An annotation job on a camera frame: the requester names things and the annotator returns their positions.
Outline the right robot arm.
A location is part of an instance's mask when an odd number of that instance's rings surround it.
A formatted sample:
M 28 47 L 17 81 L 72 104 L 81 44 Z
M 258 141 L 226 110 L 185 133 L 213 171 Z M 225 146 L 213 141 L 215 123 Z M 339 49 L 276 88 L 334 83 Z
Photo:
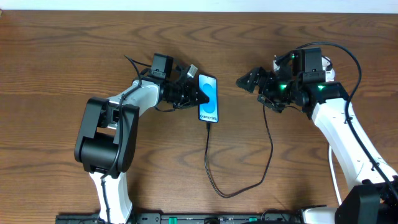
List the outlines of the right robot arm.
M 397 223 L 397 172 L 378 153 L 355 116 L 352 96 L 334 80 L 319 47 L 300 47 L 276 57 L 271 71 L 252 69 L 238 87 L 281 113 L 295 104 L 313 121 L 335 154 L 349 194 L 336 208 L 311 206 L 298 213 L 301 223 Z

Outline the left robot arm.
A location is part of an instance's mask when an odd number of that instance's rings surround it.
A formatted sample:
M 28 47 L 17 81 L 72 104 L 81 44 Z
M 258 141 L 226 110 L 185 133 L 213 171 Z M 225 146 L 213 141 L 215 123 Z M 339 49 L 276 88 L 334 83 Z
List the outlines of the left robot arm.
M 131 86 L 109 98 L 90 98 L 83 113 L 74 156 L 96 185 L 100 202 L 97 221 L 127 223 L 132 212 L 126 172 L 135 149 L 139 117 L 164 101 L 172 111 L 209 101 L 195 81 L 198 69 L 173 57 L 155 54 L 138 70 Z

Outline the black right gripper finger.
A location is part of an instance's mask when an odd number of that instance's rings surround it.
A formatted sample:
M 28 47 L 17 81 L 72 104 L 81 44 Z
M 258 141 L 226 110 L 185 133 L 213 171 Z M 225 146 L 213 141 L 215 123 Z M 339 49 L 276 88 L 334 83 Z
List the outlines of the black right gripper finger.
M 236 85 L 250 93 L 254 92 L 255 87 L 264 88 L 267 72 L 262 67 L 253 68 L 247 74 L 236 80 Z
M 275 103 L 262 94 L 258 95 L 257 100 L 276 113 L 281 113 L 285 109 L 285 105 Z

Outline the blue Galaxy smartphone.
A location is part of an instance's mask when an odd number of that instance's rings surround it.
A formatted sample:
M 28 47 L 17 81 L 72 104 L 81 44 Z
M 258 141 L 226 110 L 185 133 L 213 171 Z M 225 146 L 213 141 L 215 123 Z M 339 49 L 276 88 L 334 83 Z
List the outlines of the blue Galaxy smartphone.
M 219 121 L 217 79 L 200 74 L 198 84 L 200 90 L 208 97 L 208 102 L 202 103 L 198 107 L 198 119 L 209 123 L 217 123 Z

